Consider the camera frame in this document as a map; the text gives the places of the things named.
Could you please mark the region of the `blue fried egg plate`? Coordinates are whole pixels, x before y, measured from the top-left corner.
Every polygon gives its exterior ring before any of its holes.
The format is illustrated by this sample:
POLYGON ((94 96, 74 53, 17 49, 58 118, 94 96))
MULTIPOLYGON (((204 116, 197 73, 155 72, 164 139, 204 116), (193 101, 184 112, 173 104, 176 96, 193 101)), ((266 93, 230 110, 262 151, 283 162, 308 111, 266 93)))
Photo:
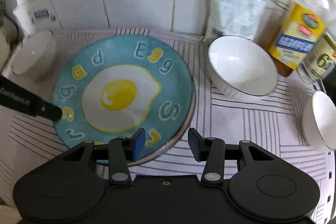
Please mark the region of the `blue fried egg plate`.
POLYGON ((55 131, 68 147, 131 137, 155 100, 178 81, 193 81, 182 56, 144 35, 112 36, 70 60, 55 84, 52 103, 62 109, 55 131))

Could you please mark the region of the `white salt bag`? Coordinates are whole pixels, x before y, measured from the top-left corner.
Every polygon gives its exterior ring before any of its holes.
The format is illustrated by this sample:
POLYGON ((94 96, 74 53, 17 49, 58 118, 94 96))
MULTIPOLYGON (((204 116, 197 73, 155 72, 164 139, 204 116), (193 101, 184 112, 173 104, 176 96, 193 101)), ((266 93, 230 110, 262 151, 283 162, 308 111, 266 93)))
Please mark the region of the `white salt bag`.
POLYGON ((266 0, 209 0, 210 12, 203 42, 225 35, 253 39, 258 31, 266 0))

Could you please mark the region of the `white vinegar bottle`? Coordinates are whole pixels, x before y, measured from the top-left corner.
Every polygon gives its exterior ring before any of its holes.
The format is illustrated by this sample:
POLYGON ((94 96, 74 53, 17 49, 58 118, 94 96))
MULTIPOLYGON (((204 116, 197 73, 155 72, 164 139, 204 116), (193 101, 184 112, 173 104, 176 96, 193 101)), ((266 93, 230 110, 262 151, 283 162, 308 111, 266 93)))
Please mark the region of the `white vinegar bottle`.
POLYGON ((297 69, 299 77, 307 85, 327 75, 335 64, 335 0, 328 1, 326 29, 297 69))

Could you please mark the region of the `striped white table mat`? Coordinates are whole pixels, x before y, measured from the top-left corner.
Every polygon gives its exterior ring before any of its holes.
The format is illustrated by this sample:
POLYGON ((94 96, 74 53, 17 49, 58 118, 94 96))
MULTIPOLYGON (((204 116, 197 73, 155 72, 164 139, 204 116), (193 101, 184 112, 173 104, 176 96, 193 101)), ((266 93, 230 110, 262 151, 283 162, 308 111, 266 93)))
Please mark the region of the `striped white table mat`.
MULTIPOLYGON (((236 144, 249 139, 285 159, 314 178, 321 197, 315 221, 329 214, 335 189, 334 154, 309 146, 301 135, 301 112, 320 84, 305 86, 296 76, 280 78, 273 94, 257 102, 232 101, 210 83, 205 70, 206 49, 200 38, 145 28, 59 32, 58 72, 82 48, 113 35, 146 35, 162 40, 187 62, 193 75, 197 104, 191 126, 204 136, 236 144)), ((18 178, 66 149, 52 123, 1 108, 1 197, 13 204, 12 190, 18 178)))

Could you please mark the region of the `small white ribbed bowl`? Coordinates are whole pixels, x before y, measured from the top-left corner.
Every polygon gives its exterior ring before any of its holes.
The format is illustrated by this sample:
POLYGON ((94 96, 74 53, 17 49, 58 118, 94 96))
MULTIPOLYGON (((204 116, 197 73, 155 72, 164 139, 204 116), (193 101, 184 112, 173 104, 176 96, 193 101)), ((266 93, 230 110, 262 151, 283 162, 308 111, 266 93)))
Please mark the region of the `small white ribbed bowl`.
POLYGON ((236 35, 215 39, 208 47, 209 75, 229 100, 258 101, 278 84, 271 57, 255 42, 236 35))

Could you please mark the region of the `yellow label cooking wine bottle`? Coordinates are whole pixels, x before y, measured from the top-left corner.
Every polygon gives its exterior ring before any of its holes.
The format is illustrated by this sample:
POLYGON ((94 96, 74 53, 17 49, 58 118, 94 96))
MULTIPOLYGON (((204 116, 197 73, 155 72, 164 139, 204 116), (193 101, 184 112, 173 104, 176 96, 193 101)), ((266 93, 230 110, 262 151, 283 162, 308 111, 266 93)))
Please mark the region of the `yellow label cooking wine bottle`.
POLYGON ((288 77, 324 33, 330 0, 275 0, 258 42, 272 57, 279 75, 288 77))

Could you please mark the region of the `large white black-rimmed bowl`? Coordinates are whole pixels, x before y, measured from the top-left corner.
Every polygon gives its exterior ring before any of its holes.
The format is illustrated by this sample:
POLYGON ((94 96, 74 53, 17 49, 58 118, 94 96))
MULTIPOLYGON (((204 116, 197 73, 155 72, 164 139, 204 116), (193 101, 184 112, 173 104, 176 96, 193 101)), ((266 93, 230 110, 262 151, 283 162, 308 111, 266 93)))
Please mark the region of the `large white black-rimmed bowl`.
POLYGON ((50 30, 43 30, 25 38, 11 64, 17 76, 38 79, 52 67, 57 53, 56 39, 50 30))

